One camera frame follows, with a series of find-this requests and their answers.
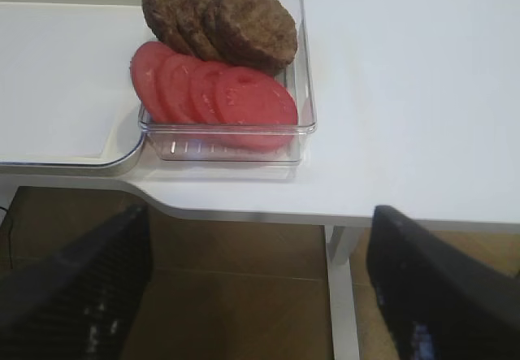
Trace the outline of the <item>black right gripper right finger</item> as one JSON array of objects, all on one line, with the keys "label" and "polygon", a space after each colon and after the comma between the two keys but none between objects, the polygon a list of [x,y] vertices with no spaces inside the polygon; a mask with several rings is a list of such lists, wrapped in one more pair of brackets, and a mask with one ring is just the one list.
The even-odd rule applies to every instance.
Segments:
[{"label": "black right gripper right finger", "polygon": [[366,268],[401,359],[517,359],[519,280],[375,208]]}]

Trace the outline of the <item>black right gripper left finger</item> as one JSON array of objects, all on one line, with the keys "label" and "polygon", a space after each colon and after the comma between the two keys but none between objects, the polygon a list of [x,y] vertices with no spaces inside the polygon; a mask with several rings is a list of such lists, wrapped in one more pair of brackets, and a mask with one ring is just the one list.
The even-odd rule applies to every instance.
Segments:
[{"label": "black right gripper left finger", "polygon": [[3,359],[118,359],[153,270],[148,210],[130,206],[1,279]]}]

